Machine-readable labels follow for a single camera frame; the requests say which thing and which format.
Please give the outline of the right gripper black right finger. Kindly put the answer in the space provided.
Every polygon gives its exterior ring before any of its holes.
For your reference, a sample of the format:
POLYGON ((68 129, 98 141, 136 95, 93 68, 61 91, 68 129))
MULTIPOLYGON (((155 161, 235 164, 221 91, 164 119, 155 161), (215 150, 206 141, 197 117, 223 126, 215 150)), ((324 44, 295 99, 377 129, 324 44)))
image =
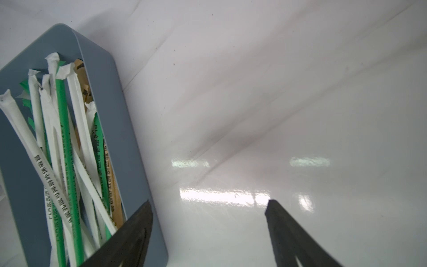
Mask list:
POLYGON ((276 200, 265 211, 272 249, 278 267, 340 267, 276 200))

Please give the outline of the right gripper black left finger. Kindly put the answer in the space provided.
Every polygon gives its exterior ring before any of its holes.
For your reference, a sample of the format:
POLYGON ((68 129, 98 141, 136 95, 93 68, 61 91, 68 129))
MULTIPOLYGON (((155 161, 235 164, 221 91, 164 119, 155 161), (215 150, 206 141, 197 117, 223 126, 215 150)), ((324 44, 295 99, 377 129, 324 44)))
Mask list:
POLYGON ((153 226, 153 212, 146 201, 83 267, 142 267, 153 226))

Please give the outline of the brown paper straw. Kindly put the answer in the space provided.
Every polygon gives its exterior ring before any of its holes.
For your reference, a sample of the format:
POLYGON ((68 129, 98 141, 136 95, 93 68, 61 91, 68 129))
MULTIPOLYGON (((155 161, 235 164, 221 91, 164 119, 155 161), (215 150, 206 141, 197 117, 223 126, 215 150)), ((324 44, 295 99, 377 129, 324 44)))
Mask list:
MULTIPOLYGON (((76 59, 74 61, 74 65, 75 65, 74 70, 75 70, 75 73, 77 74, 77 78, 79 79, 79 83, 80 83, 83 102, 85 103, 86 119, 87 119, 88 127, 90 130, 92 147, 93 147, 94 154, 96 154, 95 140, 93 135, 93 121, 94 121, 95 113, 97 113, 97 109, 92 97, 92 92, 89 86, 89 80, 87 78, 87 73, 86 73, 86 69, 84 67, 83 61, 80 59, 76 59)), ((115 224, 116 228, 119 229, 123 226, 121 198, 120 198, 119 191, 116 188, 116 181, 114 178, 113 167, 109 157, 109 152, 107 149, 104 135, 103 135, 103 138, 104 138, 104 150, 105 150, 106 175, 107 175, 107 182, 109 186, 109 197, 110 197, 111 215, 109 216, 112 222, 115 224)))

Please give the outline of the green straw group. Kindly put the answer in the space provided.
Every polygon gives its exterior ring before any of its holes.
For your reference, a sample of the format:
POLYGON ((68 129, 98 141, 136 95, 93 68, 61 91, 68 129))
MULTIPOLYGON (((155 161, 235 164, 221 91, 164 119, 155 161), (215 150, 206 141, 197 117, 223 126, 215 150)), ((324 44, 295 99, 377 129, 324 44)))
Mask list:
POLYGON ((110 211, 110 197, 109 197, 109 186, 106 175, 106 164, 105 164, 105 150, 104 150, 104 138, 101 129, 101 123, 98 113, 95 113, 93 121, 93 135, 95 140, 95 157, 97 161, 97 171, 101 182, 101 194, 102 201, 106 208, 106 211, 111 215, 110 211))
POLYGON ((66 99, 65 85, 64 80, 60 79, 58 74, 55 76, 55 84, 57 91, 58 114, 60 118, 63 143, 64 166, 66 169, 67 192, 70 201, 73 245, 75 250, 76 265, 79 267, 85 260, 85 253, 80 226, 80 209, 76 190, 76 175, 73 167, 73 152, 68 119, 68 105, 66 99))

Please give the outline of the blue-grey storage tray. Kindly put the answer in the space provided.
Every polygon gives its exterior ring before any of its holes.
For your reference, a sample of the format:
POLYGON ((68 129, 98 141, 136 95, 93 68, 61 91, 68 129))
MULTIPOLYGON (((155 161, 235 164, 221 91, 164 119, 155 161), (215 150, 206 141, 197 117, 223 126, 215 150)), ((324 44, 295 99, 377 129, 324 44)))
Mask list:
MULTIPOLYGON (((152 194, 133 131, 112 55, 65 24, 56 24, 1 69, 1 91, 22 92, 30 69, 47 68, 46 56, 57 52, 64 61, 82 59, 89 78, 122 205, 130 217, 152 194)), ((7 118, 1 116, 1 174, 22 254, 7 255, 11 244, 1 233, 1 260, 17 266, 46 267, 50 263, 43 185, 7 118)))

